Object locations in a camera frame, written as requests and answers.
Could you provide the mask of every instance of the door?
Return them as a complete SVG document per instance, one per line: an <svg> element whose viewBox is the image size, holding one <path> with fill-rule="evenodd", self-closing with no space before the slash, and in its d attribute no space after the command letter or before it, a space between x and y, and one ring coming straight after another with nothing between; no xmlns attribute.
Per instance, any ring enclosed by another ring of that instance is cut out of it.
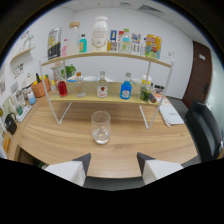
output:
<svg viewBox="0 0 224 224"><path fill-rule="evenodd" d="M205 102L212 77L212 61L210 49L193 41L194 59L191 76L183 96L183 103L189 108L194 100Z"/></svg>

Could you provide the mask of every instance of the shelf leg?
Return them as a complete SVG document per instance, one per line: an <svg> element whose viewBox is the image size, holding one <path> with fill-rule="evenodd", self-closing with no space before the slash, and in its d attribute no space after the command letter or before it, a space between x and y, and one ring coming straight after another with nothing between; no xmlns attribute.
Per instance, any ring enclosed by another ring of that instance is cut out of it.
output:
<svg viewBox="0 0 224 224"><path fill-rule="evenodd" d="M42 72L42 66L41 66L41 59L39 59L39 66L40 66L41 80L44 80L43 72ZM65 114L67 113L67 111L68 111L68 109L69 109L69 107L71 106L72 103L70 103L70 104L68 105L67 109L65 110L64 114L62 115L61 120L58 121L58 118L57 118L57 116L56 116L56 114L55 114L54 108L53 108L53 106L52 106L52 104L51 104L51 101L50 101L50 98L49 98L49 96L48 96L47 88L46 88L45 82L42 81L42 83L43 83L43 86L44 86L44 92L45 92L45 94L46 94L46 97L47 97L48 103L49 103L49 105L50 105L51 111L52 111L52 113L53 113L53 115L54 115L54 118L55 118L55 120L57 121L58 124L61 124L61 122L62 122L62 120L63 120Z"/></svg>
<svg viewBox="0 0 224 224"><path fill-rule="evenodd" d="M146 118L145 118L145 114L144 114L144 112L143 112L143 110L142 110L142 107L139 106L139 109L140 109L140 111L141 111L141 113L142 113L142 117L143 117L144 122L145 122L145 127L146 127L146 129L149 129L149 126L148 126L147 120L146 120Z"/></svg>
<svg viewBox="0 0 224 224"><path fill-rule="evenodd" d="M169 82L170 82L171 74L172 74L172 72L173 72L173 65L174 65L174 60L172 59L172 61L171 61L171 67L170 67L169 75L168 75L168 78L167 78L167 81L166 81L166 85L165 85L165 88L164 88L164 91L163 91L163 95L162 95L162 97L161 97L161 99L160 99L160 101L159 101L159 105L158 105L158 107L156 108L156 112L155 112L155 114L154 114L154 116L153 116L153 118L152 118L152 120L151 120L151 122L150 122L150 124L149 124L149 128L148 128L148 129L151 128L152 123L153 123L153 121L155 120L156 115L157 115L157 113L158 113L158 111L159 111L160 105L161 105L162 102L163 102L163 98L164 98L164 96L165 96L165 94L166 94L166 90L167 90L167 87L168 87Z"/></svg>
<svg viewBox="0 0 224 224"><path fill-rule="evenodd" d="M150 68L151 68L151 61L149 62L149 66L148 66L148 71L147 71L146 80L145 80L145 86L147 85L147 82L148 82L148 79L149 79Z"/></svg>

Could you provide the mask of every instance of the black chair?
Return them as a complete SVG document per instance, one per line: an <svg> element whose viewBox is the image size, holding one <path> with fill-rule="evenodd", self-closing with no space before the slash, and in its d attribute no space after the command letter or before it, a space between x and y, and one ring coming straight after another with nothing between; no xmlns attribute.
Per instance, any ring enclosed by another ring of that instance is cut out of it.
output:
<svg viewBox="0 0 224 224"><path fill-rule="evenodd" d="M218 123L208 107L194 101L185 115L185 124L192 135L201 162L218 158L222 135Z"/></svg>

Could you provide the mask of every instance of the clear glass cup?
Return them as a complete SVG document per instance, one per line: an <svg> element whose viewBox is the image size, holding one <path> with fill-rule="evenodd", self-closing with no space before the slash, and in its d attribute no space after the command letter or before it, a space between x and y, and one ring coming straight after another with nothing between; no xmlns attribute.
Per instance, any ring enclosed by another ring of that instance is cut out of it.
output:
<svg viewBox="0 0 224 224"><path fill-rule="evenodd" d="M110 138L110 114L97 111L91 117L92 136L98 144L105 144Z"/></svg>

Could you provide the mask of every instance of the wooden desk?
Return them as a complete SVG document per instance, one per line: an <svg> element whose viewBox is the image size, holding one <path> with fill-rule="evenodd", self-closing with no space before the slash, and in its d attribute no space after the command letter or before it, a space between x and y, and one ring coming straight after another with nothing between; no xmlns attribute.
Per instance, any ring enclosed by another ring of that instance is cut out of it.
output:
<svg viewBox="0 0 224 224"><path fill-rule="evenodd" d="M68 103L52 104L60 118ZM156 107L142 109L150 121ZM105 145L98 145L91 134L91 115L98 110L111 115L111 136ZM137 152L180 164L197 156L185 125L168 128L158 114L152 128L146 130L137 105L73 103L58 125L46 97L38 99L12 140L8 153L11 160L18 159L19 147L47 164L91 153L87 175L102 178L141 176Z"/></svg>

